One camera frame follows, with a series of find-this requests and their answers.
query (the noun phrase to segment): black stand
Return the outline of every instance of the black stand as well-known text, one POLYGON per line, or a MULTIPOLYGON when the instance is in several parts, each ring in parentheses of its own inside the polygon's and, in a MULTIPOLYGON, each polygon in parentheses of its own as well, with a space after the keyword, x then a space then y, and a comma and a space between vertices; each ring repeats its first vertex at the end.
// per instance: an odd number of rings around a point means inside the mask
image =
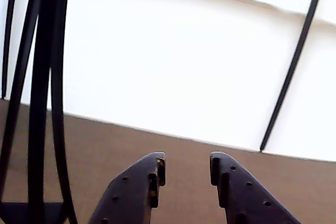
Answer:
POLYGON ((67 0, 29 0, 28 2, 0 157, 0 199, 2 199, 38 15, 29 114, 28 203, 1 202, 0 217, 5 223, 63 223, 66 218, 71 224, 77 223, 67 171, 62 109, 66 7, 67 0), (55 155, 64 199, 64 202, 59 203, 43 202, 46 106, 50 69, 55 155))

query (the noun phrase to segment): screw hole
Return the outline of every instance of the screw hole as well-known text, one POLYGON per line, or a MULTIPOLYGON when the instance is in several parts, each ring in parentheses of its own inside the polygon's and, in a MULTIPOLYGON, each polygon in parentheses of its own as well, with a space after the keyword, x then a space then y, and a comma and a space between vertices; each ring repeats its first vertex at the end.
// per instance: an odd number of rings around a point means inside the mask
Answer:
POLYGON ((107 223, 109 223, 109 219, 104 218, 104 219, 102 219, 102 220, 100 221, 100 223, 101 223, 101 224, 107 224, 107 223))
POLYGON ((264 205, 265 205, 266 207, 270 207, 272 204, 271 204, 271 202, 269 202, 269 201, 264 201, 264 205))

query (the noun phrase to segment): brown carpet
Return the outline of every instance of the brown carpet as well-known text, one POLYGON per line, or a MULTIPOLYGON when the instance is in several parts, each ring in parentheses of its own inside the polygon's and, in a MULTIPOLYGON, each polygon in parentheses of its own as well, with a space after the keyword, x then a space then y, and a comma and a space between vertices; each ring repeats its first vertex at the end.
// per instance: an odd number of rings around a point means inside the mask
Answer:
MULTIPOLYGON (((8 103, 0 101, 0 135, 8 103)), ((79 223, 87 223, 108 183, 138 158, 166 153, 166 186, 160 190, 153 224, 225 223, 216 188, 209 181, 211 151, 227 152, 245 166, 302 223, 336 223, 336 164, 250 153, 141 132, 93 121, 65 118, 71 189, 79 223)), ((16 129, 4 200, 27 200, 28 107, 16 129)), ((45 200, 61 200, 50 117, 45 164, 45 200)))

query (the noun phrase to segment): black pole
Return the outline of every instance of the black pole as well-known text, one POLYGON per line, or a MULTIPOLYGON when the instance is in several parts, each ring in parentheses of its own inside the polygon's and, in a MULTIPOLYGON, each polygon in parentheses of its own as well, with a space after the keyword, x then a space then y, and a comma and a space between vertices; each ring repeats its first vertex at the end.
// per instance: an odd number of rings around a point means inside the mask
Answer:
POLYGON ((5 28, 5 41, 4 41, 4 56, 3 56, 3 62, 2 62, 1 99, 6 96, 6 91, 7 91, 9 41, 11 40, 14 2, 15 2, 15 0, 8 0, 6 28, 5 28))
POLYGON ((70 224, 77 224, 68 177, 63 114, 63 57, 67 0, 59 0, 51 58, 51 105, 54 149, 64 208, 70 224))
POLYGON ((280 91, 280 95, 279 95, 278 101, 277 101, 277 103, 275 105, 273 114, 271 116, 271 119, 270 119, 269 124, 268 124, 267 129, 266 129, 266 133, 265 133, 263 142, 261 143, 261 146, 260 146, 260 151, 261 152, 265 149, 267 141, 268 141, 268 139, 269 139, 269 137, 271 135, 272 129, 274 127, 275 121, 276 121, 276 119, 277 119, 277 117, 279 115, 282 103, 284 102, 284 99, 285 99, 288 87, 290 85, 290 82, 291 82, 292 77, 294 75, 296 66, 297 66, 298 61, 300 59, 304 43, 306 42, 308 31, 309 31, 311 22, 312 22, 312 20, 314 18, 314 14, 315 14, 315 11, 316 11, 316 7, 317 7, 317 4, 318 4, 318 1, 319 0, 311 0, 311 2, 310 2, 309 10, 308 10, 306 19, 305 19, 305 21, 303 23, 301 35, 300 35, 298 44, 297 44, 295 52, 294 52, 294 56, 293 56, 292 62, 290 63, 290 66, 289 66, 289 69, 288 69, 288 72, 287 72, 284 84, 282 85, 282 88, 281 88, 281 91, 280 91))

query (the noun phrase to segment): curved black wire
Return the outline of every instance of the curved black wire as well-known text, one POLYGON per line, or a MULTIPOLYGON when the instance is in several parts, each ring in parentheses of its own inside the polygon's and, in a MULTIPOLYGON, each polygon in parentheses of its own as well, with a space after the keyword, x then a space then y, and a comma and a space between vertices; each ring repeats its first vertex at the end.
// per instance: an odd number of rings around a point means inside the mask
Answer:
POLYGON ((46 106, 51 68, 53 132, 57 171, 65 215, 77 224, 64 140, 62 66, 67 0, 41 0, 31 85, 28 142, 28 205, 31 223, 44 223, 43 177, 46 106))
POLYGON ((51 60, 52 126, 57 172, 66 214, 70 224, 77 224, 68 177, 63 115, 63 57, 67 0, 60 0, 58 4, 58 13, 56 15, 58 25, 55 31, 55 44, 53 46, 53 56, 51 60))
POLYGON ((277 101, 277 103, 275 105, 275 108, 273 110, 273 114, 271 116, 271 119, 270 119, 269 124, 268 124, 267 129, 266 129, 265 136, 264 136, 263 141, 262 141, 262 143, 260 145, 260 151, 261 152, 266 147, 267 141, 268 141, 268 139, 269 139, 269 137, 271 135, 272 129, 273 129, 274 124, 275 124, 275 121, 276 121, 276 119, 277 119, 277 117, 279 115, 282 103, 284 102, 287 90, 289 88, 290 82, 291 82, 292 77, 294 75, 294 72, 295 72, 296 66, 298 64, 298 61, 300 59, 304 43, 306 42, 308 31, 309 31, 311 22, 312 22, 312 20, 314 18, 314 14, 315 14, 318 2, 319 2, 319 0, 311 0, 311 2, 310 2, 309 10, 308 10, 306 19, 305 19, 305 21, 303 23, 301 35, 300 35, 298 44, 297 44, 295 52, 294 52, 294 56, 292 58, 292 62, 290 63, 290 66, 289 66, 289 69, 288 69, 288 72, 287 72, 284 84, 282 85, 282 88, 281 88, 281 91, 280 91, 280 95, 279 95, 278 101, 277 101))
POLYGON ((15 126, 22 96, 28 57, 33 40, 36 19, 39 12, 40 0, 29 0, 25 22, 22 30, 21 42, 14 73, 12 93, 10 95, 3 144, 0 155, 0 200, 4 192, 5 179, 8 170, 10 152, 12 150, 15 126))
POLYGON ((3 56, 3 62, 2 62, 1 99, 6 96, 6 91, 7 91, 9 41, 11 40, 14 2, 15 2, 15 0, 8 0, 6 28, 5 28, 5 40, 4 40, 4 56, 3 56))

